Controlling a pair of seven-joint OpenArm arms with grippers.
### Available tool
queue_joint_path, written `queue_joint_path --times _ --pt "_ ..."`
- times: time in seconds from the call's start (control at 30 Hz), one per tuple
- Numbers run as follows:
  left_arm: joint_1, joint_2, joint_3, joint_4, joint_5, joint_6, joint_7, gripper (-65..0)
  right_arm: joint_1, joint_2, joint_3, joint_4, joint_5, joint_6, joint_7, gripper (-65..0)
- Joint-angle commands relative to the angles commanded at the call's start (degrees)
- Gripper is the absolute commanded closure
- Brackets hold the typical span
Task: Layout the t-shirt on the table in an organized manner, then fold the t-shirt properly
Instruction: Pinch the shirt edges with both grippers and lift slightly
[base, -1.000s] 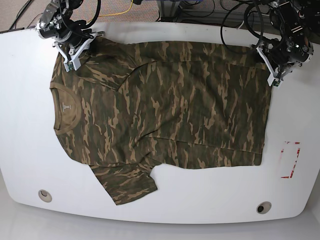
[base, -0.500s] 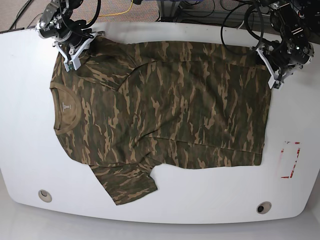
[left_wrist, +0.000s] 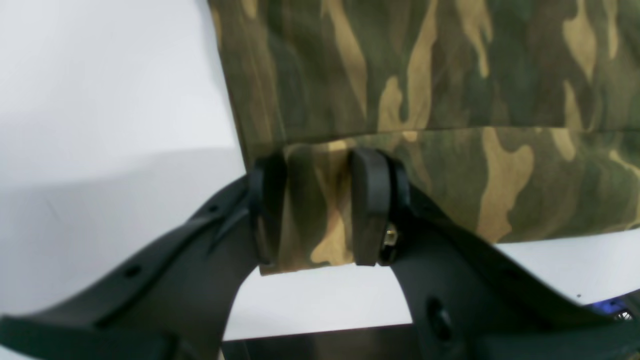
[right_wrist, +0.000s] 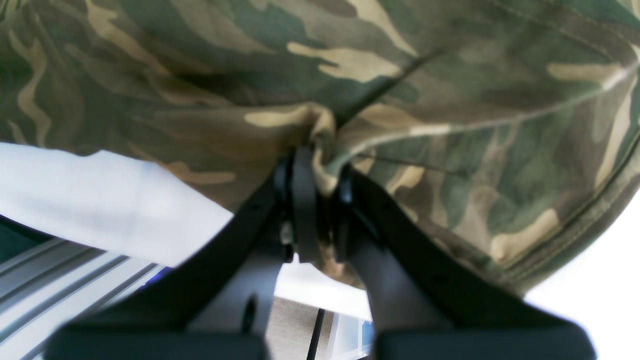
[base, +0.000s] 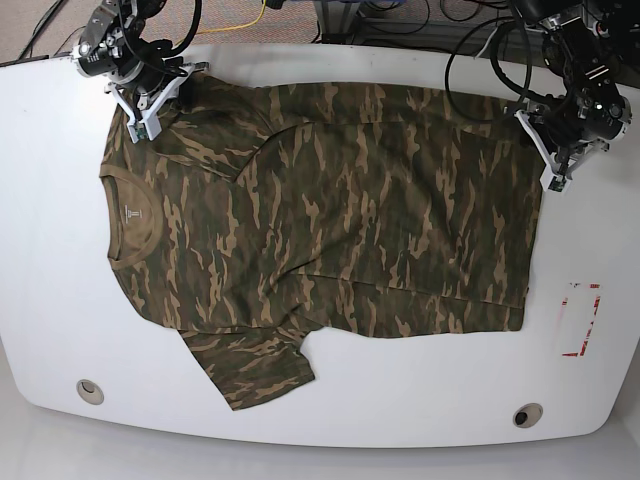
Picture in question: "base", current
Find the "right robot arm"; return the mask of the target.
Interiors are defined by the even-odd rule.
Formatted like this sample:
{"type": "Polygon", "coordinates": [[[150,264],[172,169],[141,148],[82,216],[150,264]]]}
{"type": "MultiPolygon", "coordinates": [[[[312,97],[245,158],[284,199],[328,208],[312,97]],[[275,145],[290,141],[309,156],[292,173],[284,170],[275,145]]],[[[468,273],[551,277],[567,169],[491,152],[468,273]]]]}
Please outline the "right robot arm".
{"type": "Polygon", "coordinates": [[[187,62],[182,54],[194,40],[202,15],[194,3],[190,28],[177,45],[168,39],[142,38],[146,21],[161,12],[163,1],[103,1],[93,11],[71,57],[87,78],[109,79],[106,92],[128,116],[133,142],[153,140],[161,131],[158,112],[179,96],[181,86],[206,62],[187,62]]]}

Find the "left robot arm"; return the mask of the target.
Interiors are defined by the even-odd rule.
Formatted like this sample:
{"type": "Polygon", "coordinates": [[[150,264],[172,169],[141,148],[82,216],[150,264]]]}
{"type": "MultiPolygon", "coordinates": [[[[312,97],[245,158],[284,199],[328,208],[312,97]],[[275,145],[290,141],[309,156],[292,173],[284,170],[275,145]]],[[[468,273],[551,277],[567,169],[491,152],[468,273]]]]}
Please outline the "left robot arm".
{"type": "Polygon", "coordinates": [[[580,1],[509,1],[510,16],[501,17],[485,45],[498,80],[516,93],[503,120],[514,117],[532,140],[545,168],[540,178],[544,190],[563,192],[573,174],[593,154],[609,150],[632,122],[629,100],[620,94],[610,65],[611,49],[605,43],[606,23],[588,24],[587,7],[580,1]],[[498,50],[512,30],[520,33],[525,53],[523,84],[502,70],[498,50]],[[563,97],[542,95],[531,87],[533,54],[528,32],[542,36],[542,57],[566,89],[563,97]]]}

